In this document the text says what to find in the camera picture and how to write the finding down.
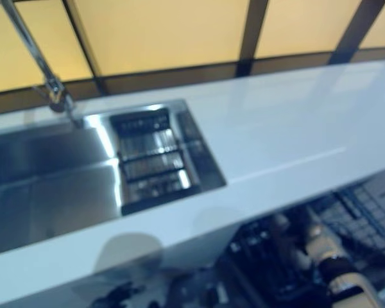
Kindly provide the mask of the robot left hand dark glove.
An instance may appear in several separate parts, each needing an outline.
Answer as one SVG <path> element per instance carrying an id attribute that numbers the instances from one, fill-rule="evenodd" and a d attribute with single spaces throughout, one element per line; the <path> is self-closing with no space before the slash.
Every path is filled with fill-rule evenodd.
<path id="1" fill-rule="evenodd" d="M 107 295 L 95 299 L 91 304 L 91 308 L 122 308 L 127 307 L 126 303 L 134 295 L 140 293 L 138 287 L 132 286 L 131 283 L 117 286 Z"/>

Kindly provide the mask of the robot right hand dark glove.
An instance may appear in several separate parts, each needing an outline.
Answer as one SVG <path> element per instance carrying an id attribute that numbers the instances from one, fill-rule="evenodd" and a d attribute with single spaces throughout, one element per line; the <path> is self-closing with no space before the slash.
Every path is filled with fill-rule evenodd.
<path id="1" fill-rule="evenodd" d="M 335 256 L 322 260 L 318 265 L 320 275 L 326 285 L 344 274 L 359 273 L 349 257 Z"/>

